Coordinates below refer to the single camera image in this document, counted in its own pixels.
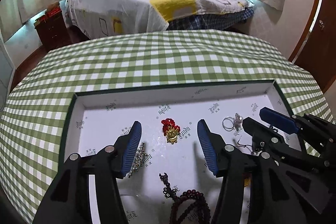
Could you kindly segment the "red flower gold charm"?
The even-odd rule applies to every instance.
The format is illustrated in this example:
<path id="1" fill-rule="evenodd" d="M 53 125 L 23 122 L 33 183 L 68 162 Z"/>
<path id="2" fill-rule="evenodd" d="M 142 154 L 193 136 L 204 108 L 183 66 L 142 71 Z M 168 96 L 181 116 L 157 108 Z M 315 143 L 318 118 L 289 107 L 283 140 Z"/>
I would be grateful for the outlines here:
<path id="1" fill-rule="evenodd" d="M 161 120 L 163 136 L 166 137 L 167 143 L 175 144 L 178 140 L 178 135 L 181 132 L 179 125 L 171 118 Z"/>

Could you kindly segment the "red boxes on nightstand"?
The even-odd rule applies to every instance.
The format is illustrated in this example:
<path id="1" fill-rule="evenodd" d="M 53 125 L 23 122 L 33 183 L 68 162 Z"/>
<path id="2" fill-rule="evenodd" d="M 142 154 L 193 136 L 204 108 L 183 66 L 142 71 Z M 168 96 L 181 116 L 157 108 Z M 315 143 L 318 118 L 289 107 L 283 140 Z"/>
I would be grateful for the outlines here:
<path id="1" fill-rule="evenodd" d="M 41 24 L 42 22 L 45 22 L 47 19 L 51 18 L 54 15 L 58 15 L 61 12 L 62 12 L 62 9 L 60 7 L 60 2 L 55 2 L 49 5 L 45 13 L 35 20 L 34 26 L 36 27 L 37 25 Z"/>

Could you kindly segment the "bed with patterned sheet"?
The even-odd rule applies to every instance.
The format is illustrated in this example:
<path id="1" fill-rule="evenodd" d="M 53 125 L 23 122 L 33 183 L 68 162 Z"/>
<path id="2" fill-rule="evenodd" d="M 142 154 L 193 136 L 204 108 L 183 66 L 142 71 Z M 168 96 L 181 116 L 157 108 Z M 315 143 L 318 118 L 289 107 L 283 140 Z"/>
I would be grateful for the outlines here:
<path id="1" fill-rule="evenodd" d="M 254 15 L 248 0 L 66 0 L 67 20 L 90 39 L 165 30 L 225 30 Z"/>

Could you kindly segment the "brown wooden door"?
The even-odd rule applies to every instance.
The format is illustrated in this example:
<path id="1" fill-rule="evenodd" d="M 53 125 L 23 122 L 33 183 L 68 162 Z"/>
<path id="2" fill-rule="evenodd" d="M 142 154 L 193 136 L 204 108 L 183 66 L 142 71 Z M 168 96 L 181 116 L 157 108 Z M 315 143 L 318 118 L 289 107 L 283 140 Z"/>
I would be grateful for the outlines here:
<path id="1" fill-rule="evenodd" d="M 335 0 L 314 0 L 289 61 L 310 72 L 323 92 L 335 81 Z"/>

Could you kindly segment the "green jewelry tray box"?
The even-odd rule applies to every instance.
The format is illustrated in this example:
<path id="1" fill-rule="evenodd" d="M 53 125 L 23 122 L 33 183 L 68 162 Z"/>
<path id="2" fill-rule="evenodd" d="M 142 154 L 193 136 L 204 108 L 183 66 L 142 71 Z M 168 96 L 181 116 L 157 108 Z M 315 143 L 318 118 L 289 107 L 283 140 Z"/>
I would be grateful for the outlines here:
<path id="1" fill-rule="evenodd" d="M 201 158 L 197 123 L 244 153 L 252 152 L 252 138 L 244 132 L 246 117 L 259 120 L 268 107 L 284 115 L 292 110 L 276 81 L 180 85 L 75 94 L 68 109 L 60 155 L 93 156 L 139 122 L 142 135 L 137 160 L 141 174 L 121 184 L 126 196 L 157 198 L 154 174 L 169 170 L 180 186 L 193 186 L 206 162 Z"/>

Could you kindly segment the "green checkered tablecloth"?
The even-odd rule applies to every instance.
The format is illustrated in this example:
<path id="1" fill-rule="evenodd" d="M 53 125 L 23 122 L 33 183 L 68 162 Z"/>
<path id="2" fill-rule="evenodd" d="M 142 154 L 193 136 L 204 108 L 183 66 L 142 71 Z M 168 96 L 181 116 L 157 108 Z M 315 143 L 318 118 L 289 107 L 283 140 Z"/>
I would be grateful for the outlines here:
<path id="1" fill-rule="evenodd" d="M 72 96 L 166 84 L 275 80 L 294 114 L 334 117 L 313 76 L 271 43 L 219 30 L 164 31 L 88 40 L 50 51 L 1 112 L 1 186 L 31 223 L 58 170 Z"/>

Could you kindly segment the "dark wooden nightstand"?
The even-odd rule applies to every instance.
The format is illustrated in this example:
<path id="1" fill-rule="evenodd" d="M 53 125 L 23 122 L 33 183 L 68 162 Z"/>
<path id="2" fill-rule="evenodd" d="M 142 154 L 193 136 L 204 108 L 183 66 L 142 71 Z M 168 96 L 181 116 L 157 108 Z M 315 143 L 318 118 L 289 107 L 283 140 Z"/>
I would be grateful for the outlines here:
<path id="1" fill-rule="evenodd" d="M 50 17 L 46 15 L 39 17 L 34 22 L 34 27 L 47 52 L 68 46 L 71 43 L 61 11 Z"/>

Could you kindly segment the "frosted glass wardrobe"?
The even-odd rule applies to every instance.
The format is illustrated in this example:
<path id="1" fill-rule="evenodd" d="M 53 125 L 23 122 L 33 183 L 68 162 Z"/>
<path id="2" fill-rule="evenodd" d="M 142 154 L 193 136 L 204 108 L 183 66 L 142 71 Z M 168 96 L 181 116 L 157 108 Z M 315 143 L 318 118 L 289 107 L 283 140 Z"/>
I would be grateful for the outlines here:
<path id="1" fill-rule="evenodd" d="M 1 38 L 0 49 L 0 107 L 3 112 L 6 100 L 10 94 L 10 88 L 15 74 L 15 66 L 9 57 L 3 39 Z"/>

